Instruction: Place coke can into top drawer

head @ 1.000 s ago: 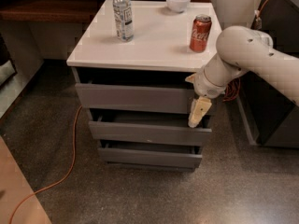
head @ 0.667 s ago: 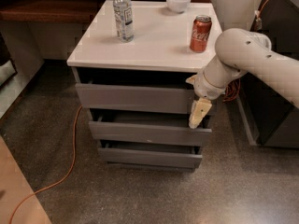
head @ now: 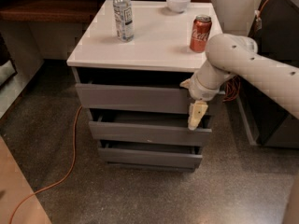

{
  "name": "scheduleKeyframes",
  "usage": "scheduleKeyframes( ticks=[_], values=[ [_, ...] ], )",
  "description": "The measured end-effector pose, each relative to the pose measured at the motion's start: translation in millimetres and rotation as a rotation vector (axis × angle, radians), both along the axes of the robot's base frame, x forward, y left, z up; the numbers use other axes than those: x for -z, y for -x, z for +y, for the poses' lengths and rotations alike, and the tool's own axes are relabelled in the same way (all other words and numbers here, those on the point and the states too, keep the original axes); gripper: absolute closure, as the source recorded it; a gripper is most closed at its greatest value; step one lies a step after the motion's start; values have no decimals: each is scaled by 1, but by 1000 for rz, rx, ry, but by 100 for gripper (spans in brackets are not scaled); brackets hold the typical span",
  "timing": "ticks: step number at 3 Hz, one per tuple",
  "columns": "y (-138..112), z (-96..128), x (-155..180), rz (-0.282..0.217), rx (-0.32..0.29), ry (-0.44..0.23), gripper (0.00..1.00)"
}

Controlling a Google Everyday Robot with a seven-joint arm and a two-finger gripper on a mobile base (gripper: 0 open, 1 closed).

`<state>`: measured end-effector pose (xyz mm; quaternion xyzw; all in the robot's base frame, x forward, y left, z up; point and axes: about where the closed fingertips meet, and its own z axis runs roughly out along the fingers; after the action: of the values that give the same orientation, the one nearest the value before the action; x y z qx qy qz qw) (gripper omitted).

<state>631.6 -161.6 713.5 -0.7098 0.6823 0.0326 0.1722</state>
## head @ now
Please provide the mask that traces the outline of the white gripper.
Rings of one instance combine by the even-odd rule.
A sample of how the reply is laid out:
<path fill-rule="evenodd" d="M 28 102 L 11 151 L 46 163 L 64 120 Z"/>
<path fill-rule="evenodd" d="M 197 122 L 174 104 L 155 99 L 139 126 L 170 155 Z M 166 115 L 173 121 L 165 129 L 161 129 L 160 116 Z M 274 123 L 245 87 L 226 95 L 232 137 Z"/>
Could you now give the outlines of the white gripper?
<path fill-rule="evenodd" d="M 196 74 L 182 81 L 179 86 L 188 89 L 190 96 L 197 100 L 191 103 L 189 107 L 188 128 L 194 131 L 208 109 L 206 102 L 211 101 L 219 93 L 220 89 L 206 88 L 201 84 Z"/>

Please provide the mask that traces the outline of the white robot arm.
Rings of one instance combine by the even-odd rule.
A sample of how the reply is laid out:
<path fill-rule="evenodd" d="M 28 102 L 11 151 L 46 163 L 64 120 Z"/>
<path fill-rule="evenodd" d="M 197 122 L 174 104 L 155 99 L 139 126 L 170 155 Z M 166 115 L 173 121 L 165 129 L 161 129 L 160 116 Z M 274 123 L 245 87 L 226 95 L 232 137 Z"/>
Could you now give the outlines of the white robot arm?
<path fill-rule="evenodd" d="M 245 36 L 219 34 L 206 43 L 206 61 L 191 78 L 180 83 L 193 102 L 188 128 L 195 130 L 207 103 L 232 77 L 240 76 L 299 119 L 299 68 L 258 54 L 256 42 Z"/>

